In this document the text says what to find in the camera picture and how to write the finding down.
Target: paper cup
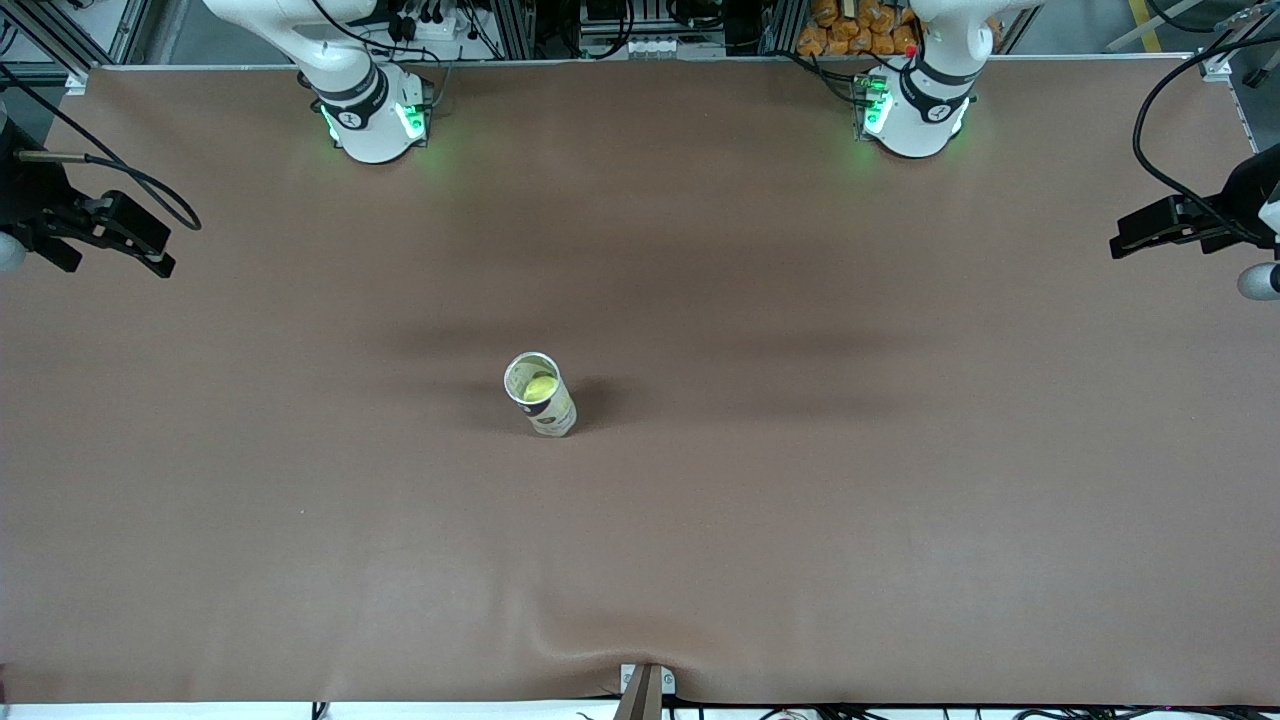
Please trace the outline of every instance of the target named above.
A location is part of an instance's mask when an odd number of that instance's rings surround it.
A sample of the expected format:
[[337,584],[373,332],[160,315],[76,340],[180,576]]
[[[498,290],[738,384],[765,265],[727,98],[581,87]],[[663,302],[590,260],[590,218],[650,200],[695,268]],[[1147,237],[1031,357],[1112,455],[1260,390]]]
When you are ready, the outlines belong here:
[[525,411],[534,430],[564,437],[577,421],[577,406],[568,396],[556,361],[541,352],[522,352],[503,375],[507,396]]

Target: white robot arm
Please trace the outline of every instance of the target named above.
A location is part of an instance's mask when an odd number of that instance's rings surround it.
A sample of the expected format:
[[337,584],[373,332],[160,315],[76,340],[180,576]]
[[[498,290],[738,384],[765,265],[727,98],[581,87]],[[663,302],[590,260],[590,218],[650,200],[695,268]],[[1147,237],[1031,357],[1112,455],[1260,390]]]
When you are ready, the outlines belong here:
[[[371,14],[376,0],[317,0],[338,22]],[[426,140],[430,108],[422,79],[375,63],[355,40],[325,40],[333,27],[312,0],[205,0],[219,18],[288,55],[320,97],[334,142],[361,163],[394,160]],[[312,35],[303,35],[308,28]]]
[[969,90],[991,56],[987,18],[1002,10],[1033,8],[1044,0],[913,0],[927,31],[919,51],[900,68],[876,68],[886,91],[868,109],[867,135],[906,158],[942,150],[960,132]]

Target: table surface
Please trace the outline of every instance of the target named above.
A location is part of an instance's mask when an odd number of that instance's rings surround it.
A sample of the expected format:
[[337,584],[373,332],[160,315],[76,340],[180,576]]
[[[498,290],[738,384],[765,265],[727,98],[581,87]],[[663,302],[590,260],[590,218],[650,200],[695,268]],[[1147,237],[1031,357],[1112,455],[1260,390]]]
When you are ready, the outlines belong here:
[[[10,700],[652,660],[704,701],[1280,703],[1266,258],[1107,252],[1167,193],[1129,136],[1172,64],[995,63],[924,161],[783,63],[461,69],[384,167],[289,72],[95,73],[67,110],[207,229],[169,281],[3,279]],[[1248,155],[1197,78],[1149,136],[1206,192]],[[503,393],[530,348],[570,438]]]

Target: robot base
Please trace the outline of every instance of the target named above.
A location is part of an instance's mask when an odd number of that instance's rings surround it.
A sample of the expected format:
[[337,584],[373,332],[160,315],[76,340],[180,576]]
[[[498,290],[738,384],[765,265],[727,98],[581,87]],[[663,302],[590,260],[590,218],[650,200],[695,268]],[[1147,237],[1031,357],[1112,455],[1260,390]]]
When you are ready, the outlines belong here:
[[425,146],[430,132],[431,86],[397,65],[379,64],[379,68],[387,73],[387,100],[370,115],[366,127],[351,129],[329,122],[334,146],[360,163],[389,163],[415,145]]
[[868,137],[874,137],[891,152],[904,158],[928,158],[942,150],[947,141],[960,132],[964,113],[969,109],[968,100],[943,122],[929,123],[920,117],[919,110],[902,99],[897,72],[876,68],[869,74],[884,78],[888,90],[882,91],[876,105],[864,113],[863,132]]

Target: yellow tape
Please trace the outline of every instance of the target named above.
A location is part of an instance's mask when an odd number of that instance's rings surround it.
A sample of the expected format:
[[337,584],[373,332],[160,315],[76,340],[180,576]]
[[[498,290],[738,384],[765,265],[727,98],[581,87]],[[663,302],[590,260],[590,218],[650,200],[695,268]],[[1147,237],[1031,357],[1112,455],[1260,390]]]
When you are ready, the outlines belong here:
[[[1151,19],[1151,13],[1147,12],[1147,3],[1144,0],[1129,0],[1129,10],[1133,12],[1133,22],[1137,23],[1134,27],[1142,26],[1142,23]],[[1147,53],[1160,53],[1160,38],[1156,37],[1155,31],[1142,36],[1142,47]]]

